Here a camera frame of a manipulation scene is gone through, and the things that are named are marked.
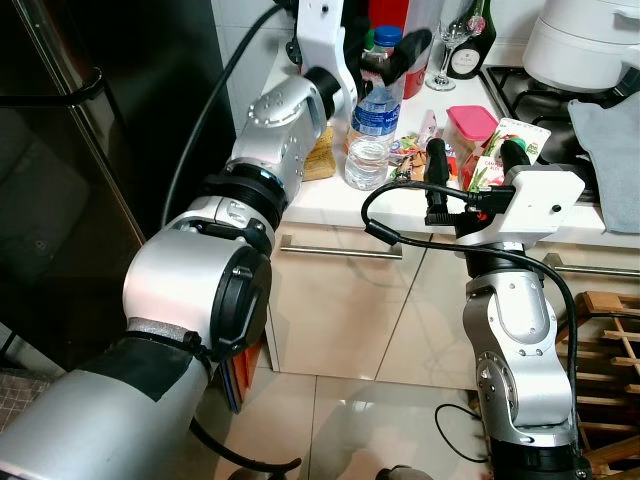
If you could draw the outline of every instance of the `dish towel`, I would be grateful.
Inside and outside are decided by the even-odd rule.
[[[607,231],[640,233],[640,92],[608,109],[571,100],[569,115],[596,171]]]

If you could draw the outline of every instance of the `refrigerator door handle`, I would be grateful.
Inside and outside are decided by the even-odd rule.
[[[0,95],[0,107],[74,107],[93,100],[104,91],[102,71],[93,67],[93,78],[78,90],[67,95]]]

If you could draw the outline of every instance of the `gas stove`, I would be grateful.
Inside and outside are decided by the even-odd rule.
[[[638,87],[638,72],[627,75],[616,88],[600,93],[575,93],[545,85],[532,78],[522,67],[483,66],[480,78],[496,106],[511,117],[551,131],[538,163],[559,165],[576,173],[585,189],[580,202],[598,204],[598,184],[589,155],[582,149],[571,124],[568,103],[577,99],[597,103],[603,108],[617,105]]]

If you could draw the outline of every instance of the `beige tile floor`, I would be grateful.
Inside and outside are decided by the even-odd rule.
[[[438,434],[435,408],[466,404],[459,390],[274,373],[261,360],[240,415],[210,389],[198,417],[217,439],[245,456],[269,462],[301,457],[289,480],[373,480],[384,467],[411,465],[433,480],[480,480],[484,465],[456,456]],[[441,425],[469,456],[482,456],[480,422],[444,409]],[[235,466],[189,434],[173,478],[227,480]]]

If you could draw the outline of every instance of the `wine glass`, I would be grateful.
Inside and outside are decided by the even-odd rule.
[[[479,35],[486,21],[482,18],[484,0],[445,0],[440,14],[438,32],[445,46],[442,68],[437,74],[429,74],[425,85],[433,90],[445,92],[456,88],[453,80],[447,77],[451,55],[456,47],[471,36]]]

